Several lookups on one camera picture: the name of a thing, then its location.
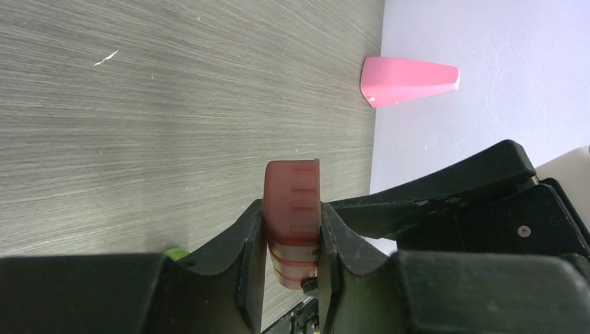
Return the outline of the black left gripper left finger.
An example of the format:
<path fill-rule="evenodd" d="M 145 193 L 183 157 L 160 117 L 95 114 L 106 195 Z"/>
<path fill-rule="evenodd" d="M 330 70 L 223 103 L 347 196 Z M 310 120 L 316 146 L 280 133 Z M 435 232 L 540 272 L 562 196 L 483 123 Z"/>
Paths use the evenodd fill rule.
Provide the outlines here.
<path fill-rule="evenodd" d="M 2 333 L 259 333 L 262 203 L 180 260 L 164 253 L 4 257 Z"/>

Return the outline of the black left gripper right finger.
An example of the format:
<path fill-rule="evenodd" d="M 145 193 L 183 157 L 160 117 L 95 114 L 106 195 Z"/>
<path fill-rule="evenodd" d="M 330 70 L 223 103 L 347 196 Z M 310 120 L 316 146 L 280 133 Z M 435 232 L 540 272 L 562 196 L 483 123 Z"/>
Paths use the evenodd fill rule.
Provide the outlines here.
<path fill-rule="evenodd" d="M 557 257 L 383 254 L 323 205 L 323 333 L 588 333 L 589 284 Z"/>

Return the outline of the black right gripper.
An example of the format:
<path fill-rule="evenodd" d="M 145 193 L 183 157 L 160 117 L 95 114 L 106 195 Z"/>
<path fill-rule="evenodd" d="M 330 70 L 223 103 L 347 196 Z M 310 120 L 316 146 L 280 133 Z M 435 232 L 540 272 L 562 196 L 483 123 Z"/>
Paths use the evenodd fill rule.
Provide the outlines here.
<path fill-rule="evenodd" d="M 535 176 L 524 147 L 503 140 L 419 179 L 330 205 L 355 233 L 372 239 L 397 237 L 397 248 L 403 251 L 577 254 L 588 259 L 589 232 L 553 178 L 455 214 L 509 195 Z"/>

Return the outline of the green black pill bottle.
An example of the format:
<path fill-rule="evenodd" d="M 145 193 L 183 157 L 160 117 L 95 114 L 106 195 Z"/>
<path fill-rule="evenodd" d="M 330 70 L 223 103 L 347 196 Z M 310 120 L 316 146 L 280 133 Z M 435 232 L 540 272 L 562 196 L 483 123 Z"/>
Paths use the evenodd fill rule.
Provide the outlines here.
<path fill-rule="evenodd" d="M 190 254 L 187 250 L 183 248 L 170 248 L 164 252 L 164 254 L 169 257 L 172 261 L 178 261 L 183 257 L 186 257 Z"/>

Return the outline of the brown translucent pill container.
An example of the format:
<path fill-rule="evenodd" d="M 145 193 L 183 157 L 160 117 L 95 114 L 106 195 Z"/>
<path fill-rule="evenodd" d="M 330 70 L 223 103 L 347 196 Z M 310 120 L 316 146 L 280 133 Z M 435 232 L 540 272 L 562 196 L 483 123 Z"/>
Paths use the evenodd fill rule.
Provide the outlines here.
<path fill-rule="evenodd" d="M 264 176 L 262 220 L 277 281 L 299 290 L 317 275 L 321 220 L 318 159 L 271 161 Z"/>

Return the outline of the pink wedge object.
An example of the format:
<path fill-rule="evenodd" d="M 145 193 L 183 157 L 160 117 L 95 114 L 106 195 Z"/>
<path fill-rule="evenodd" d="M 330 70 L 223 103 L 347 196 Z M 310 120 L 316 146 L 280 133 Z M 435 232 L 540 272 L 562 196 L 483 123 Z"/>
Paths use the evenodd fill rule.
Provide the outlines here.
<path fill-rule="evenodd" d="M 373 108 L 380 108 L 453 92 L 460 78 L 459 68 L 451 65 L 370 56 L 362 66 L 360 92 Z"/>

